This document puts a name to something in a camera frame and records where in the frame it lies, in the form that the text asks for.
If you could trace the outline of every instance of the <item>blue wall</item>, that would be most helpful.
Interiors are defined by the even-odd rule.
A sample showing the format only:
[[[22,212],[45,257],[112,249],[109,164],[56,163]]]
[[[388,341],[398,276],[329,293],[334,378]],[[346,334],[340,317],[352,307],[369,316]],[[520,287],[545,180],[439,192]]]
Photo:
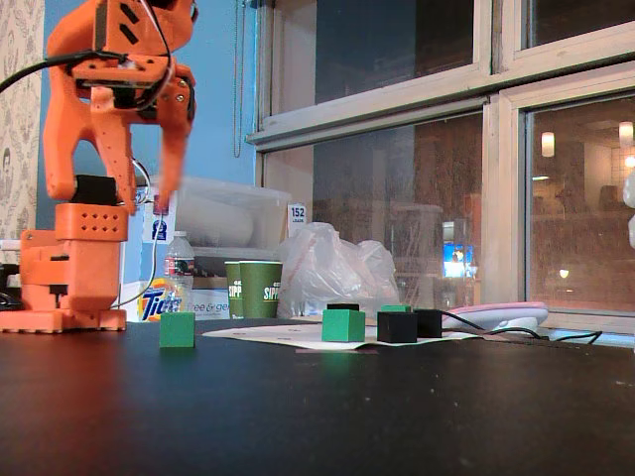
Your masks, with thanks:
[[[45,15],[45,38],[69,11],[82,0],[48,0]],[[233,155],[233,74],[234,74],[234,1],[203,0],[198,2],[199,16],[191,41],[177,51],[177,60],[187,64],[196,78],[196,118],[190,136],[185,174],[241,183],[254,182],[255,151],[242,140],[238,159]],[[242,137],[253,131],[255,91],[256,10],[246,8],[244,95]],[[42,82],[42,127],[50,99],[49,77]],[[159,171],[161,130],[158,127],[134,126],[133,151],[151,174]],[[76,174],[104,175],[104,167],[87,143],[75,151]],[[42,141],[38,158],[37,228],[53,228],[55,203],[46,191]]]

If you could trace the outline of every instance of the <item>paper cup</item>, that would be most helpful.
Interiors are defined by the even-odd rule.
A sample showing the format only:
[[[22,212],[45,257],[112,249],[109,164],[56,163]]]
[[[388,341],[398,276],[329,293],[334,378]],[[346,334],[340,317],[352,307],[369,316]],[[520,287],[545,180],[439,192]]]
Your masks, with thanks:
[[[232,319],[242,319],[242,283],[240,279],[240,263],[226,261],[227,291],[229,294],[229,316]]]
[[[278,312],[282,263],[241,261],[242,309],[245,318],[273,318]]]

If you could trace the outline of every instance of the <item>patterned wallpaper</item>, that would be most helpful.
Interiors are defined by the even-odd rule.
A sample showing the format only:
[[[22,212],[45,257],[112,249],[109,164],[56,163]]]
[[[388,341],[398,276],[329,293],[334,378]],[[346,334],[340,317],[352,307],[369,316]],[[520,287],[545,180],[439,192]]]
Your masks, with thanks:
[[[0,79],[41,60],[45,0],[0,0]],[[0,238],[35,226],[42,76],[32,74],[0,94]],[[0,253],[0,262],[17,262]]]

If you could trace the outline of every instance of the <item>glass pane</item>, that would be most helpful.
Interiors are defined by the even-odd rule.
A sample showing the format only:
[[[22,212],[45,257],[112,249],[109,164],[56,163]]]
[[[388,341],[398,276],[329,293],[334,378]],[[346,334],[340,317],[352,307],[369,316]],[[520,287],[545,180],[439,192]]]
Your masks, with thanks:
[[[474,0],[277,0],[275,12],[274,114],[472,63]]]
[[[482,115],[268,154],[265,183],[352,243],[392,253],[402,302],[480,302]]]
[[[529,119],[530,299],[635,310],[635,250],[628,240],[635,210],[622,199],[635,148],[632,132],[621,144],[619,137],[620,122],[635,119],[635,100],[536,112]],[[543,140],[549,133],[553,143]]]
[[[526,0],[525,48],[635,20],[633,0]]]

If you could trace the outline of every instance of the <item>black cube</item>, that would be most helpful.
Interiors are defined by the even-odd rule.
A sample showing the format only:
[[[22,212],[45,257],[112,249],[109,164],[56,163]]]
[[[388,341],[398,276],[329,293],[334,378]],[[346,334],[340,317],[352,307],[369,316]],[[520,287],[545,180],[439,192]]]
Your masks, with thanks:
[[[330,302],[326,305],[327,309],[345,309],[345,310],[359,310],[359,304],[352,302]]]
[[[443,314],[438,309],[415,309],[417,315],[417,337],[443,337]]]
[[[417,322],[414,312],[377,312],[377,340],[390,344],[415,343]]]

